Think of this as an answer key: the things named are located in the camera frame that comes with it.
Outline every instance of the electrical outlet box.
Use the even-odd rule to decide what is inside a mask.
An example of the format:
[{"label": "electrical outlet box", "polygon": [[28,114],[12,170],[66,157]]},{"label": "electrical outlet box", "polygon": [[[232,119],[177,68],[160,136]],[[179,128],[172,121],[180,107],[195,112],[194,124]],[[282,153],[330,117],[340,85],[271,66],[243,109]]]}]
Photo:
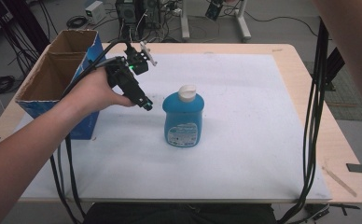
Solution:
[{"label": "electrical outlet box", "polygon": [[105,9],[103,2],[95,1],[85,8],[86,15],[90,24],[97,24],[105,18]]}]

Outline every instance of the gray floor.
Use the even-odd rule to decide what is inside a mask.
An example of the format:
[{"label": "gray floor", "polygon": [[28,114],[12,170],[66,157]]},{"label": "gray floor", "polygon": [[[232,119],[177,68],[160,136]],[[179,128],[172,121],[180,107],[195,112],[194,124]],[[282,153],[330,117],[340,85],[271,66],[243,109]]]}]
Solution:
[{"label": "gray floor", "polygon": [[[84,5],[91,1],[77,0],[45,0],[48,12],[58,31],[66,29],[65,23],[68,19],[77,15],[84,15]],[[107,0],[105,8],[112,8],[115,0]],[[189,42],[210,42],[210,43],[241,43],[240,32],[233,18],[220,18],[217,22],[208,21],[203,15],[208,7],[204,0],[188,0],[189,27],[191,39]],[[45,17],[37,5],[32,6],[41,25],[46,31]],[[268,20],[274,17],[293,17],[308,23],[313,31],[317,33],[319,18],[316,10],[309,0],[249,0],[247,9],[251,15],[260,20]],[[116,13],[108,15],[116,18]],[[255,21],[244,14],[249,26],[252,38],[247,44],[256,43],[278,43],[294,46],[304,62],[312,62],[315,52],[316,37],[309,28],[300,21],[290,19],[279,19],[274,21]],[[179,18],[169,21],[170,34],[176,40],[182,41],[180,33]],[[118,36],[118,21],[109,21],[98,27],[102,40],[109,41]],[[15,63],[9,64],[15,58],[9,44],[0,33],[0,76],[12,75],[20,77],[21,72]],[[0,95],[0,115],[11,100],[14,93]],[[362,122],[338,120],[338,123],[345,134],[349,144],[355,151],[356,156],[362,163]],[[273,209],[277,217],[281,217],[290,204],[274,204]],[[317,223],[362,223],[362,204],[358,205],[361,210],[347,210],[345,216],[340,208],[330,207],[329,215],[322,217]],[[301,212],[295,220],[304,217]],[[65,210],[60,203],[18,203],[9,213],[3,223],[71,223]]]}]

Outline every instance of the hand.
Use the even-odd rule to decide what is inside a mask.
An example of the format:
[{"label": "hand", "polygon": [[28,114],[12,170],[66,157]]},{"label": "hand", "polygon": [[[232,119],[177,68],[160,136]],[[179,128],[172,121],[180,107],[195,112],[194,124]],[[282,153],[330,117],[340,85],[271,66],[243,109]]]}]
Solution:
[{"label": "hand", "polygon": [[86,114],[105,109],[110,105],[134,105],[129,98],[111,90],[103,67],[93,70],[82,78],[62,101],[79,106]]}]

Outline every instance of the cardboard box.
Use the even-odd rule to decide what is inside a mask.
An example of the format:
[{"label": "cardboard box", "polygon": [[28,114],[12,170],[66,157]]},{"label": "cardboard box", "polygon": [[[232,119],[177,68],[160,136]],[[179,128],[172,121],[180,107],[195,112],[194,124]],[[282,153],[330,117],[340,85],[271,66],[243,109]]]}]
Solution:
[{"label": "cardboard box", "polygon": [[[32,118],[50,110],[63,91],[103,51],[96,31],[62,31],[37,61],[16,96]],[[84,118],[72,131],[72,139],[91,139],[99,112]]]}]

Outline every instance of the bottle label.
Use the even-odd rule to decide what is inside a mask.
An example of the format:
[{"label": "bottle label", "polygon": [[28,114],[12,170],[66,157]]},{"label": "bottle label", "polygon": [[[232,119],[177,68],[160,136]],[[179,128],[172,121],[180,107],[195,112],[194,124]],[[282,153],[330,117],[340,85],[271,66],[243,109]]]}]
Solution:
[{"label": "bottle label", "polygon": [[167,141],[176,147],[193,147],[198,140],[198,126],[195,123],[178,124],[167,133]]}]

